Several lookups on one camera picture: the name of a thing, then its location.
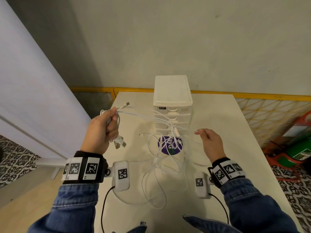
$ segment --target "blue denim cuff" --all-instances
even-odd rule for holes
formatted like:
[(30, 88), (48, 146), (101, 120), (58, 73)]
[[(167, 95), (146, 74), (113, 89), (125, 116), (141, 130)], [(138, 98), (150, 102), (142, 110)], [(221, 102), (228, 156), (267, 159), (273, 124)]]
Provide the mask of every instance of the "blue denim cuff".
[(99, 184), (61, 185), (52, 208), (69, 206), (95, 206), (98, 201)]
[(248, 198), (251, 195), (262, 195), (247, 178), (238, 178), (226, 182), (220, 188), (226, 203)]

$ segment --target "denim jacket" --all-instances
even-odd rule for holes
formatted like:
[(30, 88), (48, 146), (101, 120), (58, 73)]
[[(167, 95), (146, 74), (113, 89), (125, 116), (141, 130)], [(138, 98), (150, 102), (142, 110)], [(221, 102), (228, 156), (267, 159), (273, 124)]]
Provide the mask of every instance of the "denim jacket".
[[(49, 214), (33, 223), (28, 233), (80, 233), (94, 231), (98, 184), (66, 184), (59, 189)], [(293, 220), (270, 196), (262, 195), (247, 178), (228, 181), (221, 187), (230, 211), (230, 222), (183, 215), (204, 233), (210, 232), (298, 232)], [(144, 222), (128, 233), (143, 233)]]

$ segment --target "tabletop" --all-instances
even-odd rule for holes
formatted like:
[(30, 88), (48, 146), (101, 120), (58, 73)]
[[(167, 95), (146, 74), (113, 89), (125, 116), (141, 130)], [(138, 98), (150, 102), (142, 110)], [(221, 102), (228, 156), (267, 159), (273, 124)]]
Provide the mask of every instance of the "tabletop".
[[(256, 188), (263, 194), (273, 197), (281, 209), (294, 220), (298, 230), (303, 232), (234, 97), (222, 94), (192, 94), (192, 99), (193, 117), (189, 129), (209, 128), (218, 133), (223, 140), (227, 157), (235, 160), (243, 168), (246, 177)], [(133, 107), (127, 108), (126, 111), (153, 116), (152, 111), (141, 110), (153, 109), (153, 93), (119, 92), (113, 106), (120, 107), (126, 102)], [(187, 143), (191, 154), (184, 173), (171, 174), (163, 173), (159, 169), (151, 170), (142, 182), (143, 175), (152, 167), (153, 157), (148, 151), (147, 139), (148, 134), (155, 133), (154, 122), (129, 114), (120, 114), (120, 118), (119, 134), (124, 137), (127, 145), (119, 149), (110, 145), (104, 157), (109, 166), (115, 161), (130, 162), (130, 189), (116, 192), (117, 197), (123, 202), (112, 191), (108, 194), (103, 216), (105, 232), (127, 232), (138, 226), (141, 221), (146, 222), (147, 232), (199, 232), (183, 220), (182, 214), (226, 222), (225, 212), (215, 198), (199, 199), (195, 193), (194, 173), (200, 171), (208, 173), (207, 167), (197, 164), (211, 166), (204, 154), (199, 136), (189, 131)], [(149, 145), (156, 150), (156, 139), (150, 139)], [(156, 183), (155, 175), (166, 195), (166, 205), (163, 209), (151, 207), (142, 192), (143, 185), (147, 196), (155, 196), (151, 200), (154, 206), (161, 207), (165, 204), (165, 196)], [(105, 195), (111, 186), (112, 178), (105, 178), (99, 185), (94, 223), (96, 233), (102, 232), (100, 217)], [(223, 195), (217, 187), (211, 186), (211, 193), (225, 204)]]

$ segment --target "green cylinder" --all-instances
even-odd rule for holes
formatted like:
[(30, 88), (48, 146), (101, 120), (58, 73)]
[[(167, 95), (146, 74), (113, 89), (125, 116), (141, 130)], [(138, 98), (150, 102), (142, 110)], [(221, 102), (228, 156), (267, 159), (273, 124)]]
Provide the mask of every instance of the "green cylinder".
[[(285, 153), (294, 160), (303, 161), (311, 156), (311, 137), (291, 145)], [(293, 167), (296, 163), (286, 157), (277, 159), (278, 163), (285, 167)]]

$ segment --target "human arm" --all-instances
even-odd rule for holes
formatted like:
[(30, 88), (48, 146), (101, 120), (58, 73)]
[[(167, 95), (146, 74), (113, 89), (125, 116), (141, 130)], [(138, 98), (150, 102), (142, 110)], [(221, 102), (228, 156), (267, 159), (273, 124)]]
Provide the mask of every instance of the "human arm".
[[(118, 132), (116, 108), (93, 118), (80, 150), (84, 153), (104, 154), (109, 141)], [(99, 184), (63, 184), (54, 200), (51, 212), (32, 224), (28, 233), (79, 233), (93, 232), (95, 205)]]
[[(226, 157), (221, 137), (210, 129), (199, 129), (204, 152), (213, 167), (229, 160)], [(242, 232), (298, 232), (293, 220), (284, 213), (276, 201), (262, 195), (245, 177), (236, 178), (220, 188), (230, 212), (232, 226)]]

